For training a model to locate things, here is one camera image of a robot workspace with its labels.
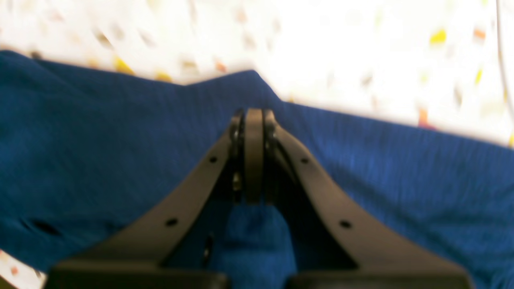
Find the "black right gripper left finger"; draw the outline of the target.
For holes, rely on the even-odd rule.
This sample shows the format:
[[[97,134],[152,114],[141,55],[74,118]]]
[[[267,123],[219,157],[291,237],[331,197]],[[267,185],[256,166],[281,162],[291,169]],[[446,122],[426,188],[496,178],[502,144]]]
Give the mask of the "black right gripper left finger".
[[[195,225],[226,167],[241,174],[236,185],[246,191],[248,201],[258,203],[264,179],[263,110],[234,115],[206,157],[161,203],[108,240],[55,265],[44,287],[229,289],[223,274],[164,266]]]

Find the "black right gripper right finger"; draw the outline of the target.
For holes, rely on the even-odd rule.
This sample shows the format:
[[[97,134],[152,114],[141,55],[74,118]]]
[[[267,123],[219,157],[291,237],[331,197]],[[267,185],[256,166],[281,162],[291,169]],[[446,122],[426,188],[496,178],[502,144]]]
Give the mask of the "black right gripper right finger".
[[[271,110],[262,112],[262,120],[266,156],[292,173],[323,228],[355,263],[353,269],[301,271],[289,278],[286,288],[472,288],[459,265],[393,232],[352,200]]]

